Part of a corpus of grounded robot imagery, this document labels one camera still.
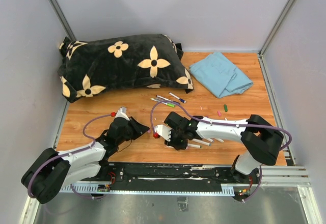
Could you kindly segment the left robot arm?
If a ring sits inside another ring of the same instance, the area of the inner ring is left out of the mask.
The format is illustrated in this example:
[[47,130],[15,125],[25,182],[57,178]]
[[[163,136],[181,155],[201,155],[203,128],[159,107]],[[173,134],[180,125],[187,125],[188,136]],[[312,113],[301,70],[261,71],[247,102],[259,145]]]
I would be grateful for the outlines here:
[[134,141],[149,130],[133,117],[116,117],[98,138],[82,147],[56,151],[45,149],[21,178],[28,196],[45,204],[68,185],[86,178],[105,180],[109,175],[108,159],[123,142]]

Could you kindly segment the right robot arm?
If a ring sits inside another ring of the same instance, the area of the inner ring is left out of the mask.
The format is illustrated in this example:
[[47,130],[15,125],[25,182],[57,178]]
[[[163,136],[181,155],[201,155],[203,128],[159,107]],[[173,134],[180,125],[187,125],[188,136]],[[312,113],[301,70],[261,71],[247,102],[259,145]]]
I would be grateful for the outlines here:
[[236,183],[247,183],[256,175],[261,165],[275,165],[284,139],[278,128],[259,115],[238,121],[214,120],[203,116],[190,119],[171,112],[163,124],[154,128],[165,144],[176,150],[184,150],[188,141],[221,139],[243,144],[246,151],[237,155],[230,175]]

